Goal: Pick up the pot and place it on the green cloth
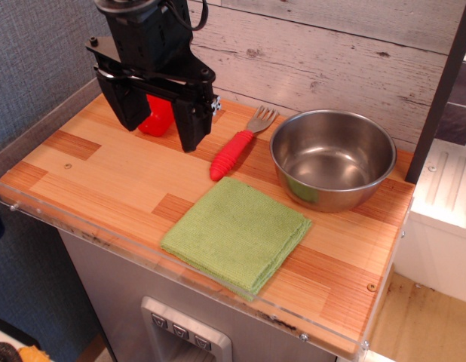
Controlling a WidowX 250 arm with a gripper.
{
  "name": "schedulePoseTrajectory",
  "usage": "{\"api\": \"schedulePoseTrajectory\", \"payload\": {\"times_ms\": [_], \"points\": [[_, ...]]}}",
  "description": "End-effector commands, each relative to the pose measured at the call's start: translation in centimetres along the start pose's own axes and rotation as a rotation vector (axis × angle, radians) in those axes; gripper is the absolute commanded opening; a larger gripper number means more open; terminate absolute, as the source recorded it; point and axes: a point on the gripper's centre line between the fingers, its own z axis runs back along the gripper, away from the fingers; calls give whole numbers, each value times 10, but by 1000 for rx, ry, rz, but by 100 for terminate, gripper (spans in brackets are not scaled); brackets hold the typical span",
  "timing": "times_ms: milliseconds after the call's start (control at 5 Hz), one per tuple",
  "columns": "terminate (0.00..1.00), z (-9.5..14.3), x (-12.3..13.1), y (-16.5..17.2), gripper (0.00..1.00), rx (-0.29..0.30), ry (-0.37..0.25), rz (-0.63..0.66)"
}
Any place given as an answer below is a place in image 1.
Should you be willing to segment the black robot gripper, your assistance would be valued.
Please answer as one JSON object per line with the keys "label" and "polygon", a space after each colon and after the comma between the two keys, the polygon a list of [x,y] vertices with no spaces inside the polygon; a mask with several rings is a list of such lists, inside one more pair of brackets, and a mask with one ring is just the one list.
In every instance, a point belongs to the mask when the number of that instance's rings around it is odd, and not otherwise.
{"label": "black robot gripper", "polygon": [[201,18],[193,25],[185,1],[97,1],[111,35],[92,37],[87,49],[101,91],[121,125],[136,130],[150,115],[147,95],[173,105],[182,150],[196,150],[211,132],[220,108],[213,92],[215,72],[191,50],[194,32],[209,15],[202,3]]}

